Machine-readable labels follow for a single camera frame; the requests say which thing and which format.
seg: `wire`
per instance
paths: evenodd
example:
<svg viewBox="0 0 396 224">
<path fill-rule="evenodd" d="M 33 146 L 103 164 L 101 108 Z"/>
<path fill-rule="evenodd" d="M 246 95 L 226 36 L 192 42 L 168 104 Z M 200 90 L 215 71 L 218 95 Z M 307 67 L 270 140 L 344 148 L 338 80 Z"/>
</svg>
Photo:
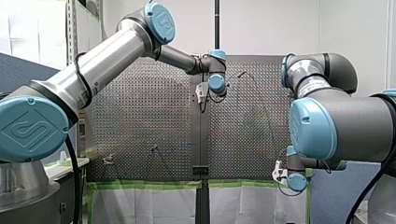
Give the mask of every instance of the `wire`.
<svg viewBox="0 0 396 224">
<path fill-rule="evenodd" d="M 82 83 L 84 83 L 85 89 L 87 89 L 87 102 L 81 109 L 84 109 L 85 107 L 90 105 L 92 102 L 92 97 L 93 97 L 91 87 L 88 84 L 87 79 L 85 79 L 85 77 L 81 74 L 81 71 L 80 71 L 79 65 L 78 65 L 79 58 L 84 54 L 85 54 L 85 52 L 78 54 L 74 60 L 74 65 L 76 67 L 76 74 L 79 77 L 79 79 L 81 79 Z"/>
<path fill-rule="evenodd" d="M 239 76 L 244 75 L 244 74 L 247 74 L 247 75 L 253 80 L 253 84 L 254 84 L 254 86 L 255 86 L 255 90 L 256 90 L 256 92 L 258 93 L 258 95 L 259 95 L 259 97 L 260 97 L 260 99 L 261 99 L 261 101 L 262 101 L 262 108 L 264 109 L 265 115 L 266 115 L 266 117 L 268 118 L 267 123 L 268 123 L 268 127 L 269 127 L 269 129 L 270 129 L 271 140 L 272 140 L 272 143 L 273 143 L 273 151 L 276 151 L 276 141 L 275 141 L 274 130 L 273 130 L 273 128 L 272 128 L 271 115 L 270 115 L 270 113 L 269 113 L 267 107 L 265 106 L 264 101 L 262 100 L 263 98 L 262 98 L 261 93 L 258 91 L 259 85 L 257 84 L 256 79 L 254 79 L 254 76 L 251 75 L 251 74 L 248 73 L 248 72 L 243 72 L 243 73 L 241 73 Z"/>
<path fill-rule="evenodd" d="M 302 194 L 302 193 L 304 192 L 304 191 L 299 191 L 299 192 L 296 193 L 296 194 L 288 194 L 288 193 L 286 193 L 285 191 L 282 190 L 282 188 L 280 187 L 279 182 L 276 182 L 276 183 L 277 183 L 277 188 L 280 190 L 280 192 L 281 192 L 283 195 L 288 196 L 288 197 L 296 197 L 296 196 L 299 196 L 300 194 Z"/>
<path fill-rule="evenodd" d="M 78 161 L 75 150 L 72 145 L 72 141 L 70 140 L 70 136 L 67 135 L 66 137 L 66 146 L 67 150 L 69 151 L 70 160 L 72 161 L 73 173 L 74 173 L 74 182 L 75 182 L 75 210 L 73 215 L 73 224 L 78 224 L 79 222 L 79 206 L 81 202 L 81 193 L 80 193 L 80 181 L 79 181 L 79 168 L 78 168 Z"/>
<path fill-rule="evenodd" d="M 221 98 L 221 100 L 216 101 L 215 99 L 212 98 L 212 95 L 210 95 L 210 92 L 207 93 L 207 95 L 209 95 L 210 100 L 212 100 L 214 103 L 219 104 L 221 102 L 223 102 L 225 100 L 225 96 Z"/>
<path fill-rule="evenodd" d="M 324 169 L 324 171 L 326 171 L 326 173 L 330 175 L 332 173 L 332 169 L 330 169 L 329 164 L 327 164 L 326 161 L 322 161 L 322 162 L 326 166 L 326 169 Z"/>
<path fill-rule="evenodd" d="M 6 98 L 11 92 L 0 92 L 0 100 Z"/>
<path fill-rule="evenodd" d="M 366 197 L 367 193 L 373 188 L 373 186 L 378 182 L 378 180 L 382 177 L 382 175 L 387 171 L 387 169 L 392 165 L 394 158 L 396 157 L 396 146 L 392 148 L 392 151 L 389 153 L 389 156 L 386 158 L 384 165 L 381 166 L 381 169 L 376 173 L 374 178 L 370 181 L 370 183 L 366 186 L 366 188 L 361 192 L 358 200 L 356 200 L 355 204 L 353 204 L 352 208 L 349 211 L 349 214 L 346 219 L 346 224 L 349 224 L 353 217 L 355 216 L 355 212 L 358 210 L 359 205 Z"/>
</svg>

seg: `metal pole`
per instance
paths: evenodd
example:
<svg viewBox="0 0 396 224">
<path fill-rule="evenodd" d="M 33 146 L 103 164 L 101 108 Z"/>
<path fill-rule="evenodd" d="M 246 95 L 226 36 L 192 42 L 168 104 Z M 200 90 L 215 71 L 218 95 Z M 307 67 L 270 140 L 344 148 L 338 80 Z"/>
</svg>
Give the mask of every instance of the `metal pole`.
<svg viewBox="0 0 396 224">
<path fill-rule="evenodd" d="M 220 0 L 215 0 L 215 49 L 220 49 Z"/>
</svg>

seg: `white wall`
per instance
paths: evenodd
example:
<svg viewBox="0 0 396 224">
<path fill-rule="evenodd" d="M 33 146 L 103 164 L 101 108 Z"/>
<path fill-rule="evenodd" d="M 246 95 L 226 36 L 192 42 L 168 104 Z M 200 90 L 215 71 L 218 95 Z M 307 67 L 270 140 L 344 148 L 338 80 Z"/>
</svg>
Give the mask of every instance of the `white wall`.
<svg viewBox="0 0 396 224">
<path fill-rule="evenodd" d="M 65 0 L 0 0 L 0 52 L 66 66 Z"/>
<path fill-rule="evenodd" d="M 103 0 L 107 36 L 117 22 L 148 0 Z M 177 37 L 172 46 L 188 53 L 214 48 L 213 0 L 159 0 L 172 13 Z M 220 46 L 228 54 L 285 55 L 318 52 L 316 0 L 220 1 Z"/>
<path fill-rule="evenodd" d="M 388 85 L 388 17 L 389 0 L 320 0 L 319 50 L 340 53 L 353 63 L 356 96 Z"/>
</svg>

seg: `blue joint cap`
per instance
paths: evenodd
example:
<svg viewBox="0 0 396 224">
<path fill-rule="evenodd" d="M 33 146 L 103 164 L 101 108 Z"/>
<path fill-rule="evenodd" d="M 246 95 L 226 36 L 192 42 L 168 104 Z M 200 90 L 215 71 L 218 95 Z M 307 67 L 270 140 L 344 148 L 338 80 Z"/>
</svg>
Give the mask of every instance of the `blue joint cap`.
<svg viewBox="0 0 396 224">
<path fill-rule="evenodd" d="M 68 134 L 64 111 L 50 100 L 19 96 L 0 101 L 0 161 L 38 161 L 58 150 Z"/>
<path fill-rule="evenodd" d="M 212 49 L 209 51 L 209 55 L 221 60 L 224 63 L 227 61 L 227 57 L 225 56 L 225 51 L 222 49 Z"/>
<path fill-rule="evenodd" d="M 176 35 L 172 14 L 159 3 L 149 3 L 145 7 L 148 28 L 161 44 L 170 43 Z"/>
<path fill-rule="evenodd" d="M 226 84 L 225 79 L 219 74 L 215 74 L 210 76 L 209 78 L 209 89 L 217 94 L 220 95 L 225 92 Z"/>
<path fill-rule="evenodd" d="M 347 168 L 347 162 L 346 161 L 340 161 L 340 164 L 338 164 L 337 168 L 335 170 L 337 171 L 343 171 Z"/>
<path fill-rule="evenodd" d="M 305 97 L 291 104 L 290 138 L 294 149 L 307 158 L 327 161 L 337 149 L 337 132 L 327 109 Z"/>
<path fill-rule="evenodd" d="M 285 87 L 285 88 L 289 87 L 288 70 L 287 70 L 287 68 L 288 68 L 289 58 L 291 58 L 292 56 L 294 56 L 294 54 L 288 54 L 282 60 L 282 66 L 281 66 L 281 71 L 280 71 L 280 80 L 281 80 L 282 86 Z"/>
<path fill-rule="evenodd" d="M 308 186 L 305 176 L 300 173 L 293 173 L 288 176 L 288 187 L 294 191 L 303 191 Z"/>
<path fill-rule="evenodd" d="M 292 156 L 297 154 L 297 151 L 294 150 L 294 146 L 288 146 L 286 156 Z"/>
</svg>

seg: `metal pegboard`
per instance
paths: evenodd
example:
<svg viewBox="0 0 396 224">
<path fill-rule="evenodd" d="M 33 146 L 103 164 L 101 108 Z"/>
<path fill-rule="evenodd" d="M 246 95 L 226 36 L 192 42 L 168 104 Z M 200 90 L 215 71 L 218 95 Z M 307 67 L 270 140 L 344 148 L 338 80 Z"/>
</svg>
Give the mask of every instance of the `metal pegboard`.
<svg viewBox="0 0 396 224">
<path fill-rule="evenodd" d="M 94 98 L 90 116 L 91 181 L 191 179 L 191 87 L 183 71 L 139 60 Z M 110 154 L 114 164 L 105 165 Z"/>
<path fill-rule="evenodd" d="M 290 144 L 290 98 L 280 84 L 281 60 L 228 57 L 227 98 L 210 110 L 210 178 L 272 179 L 279 151 Z"/>
</svg>

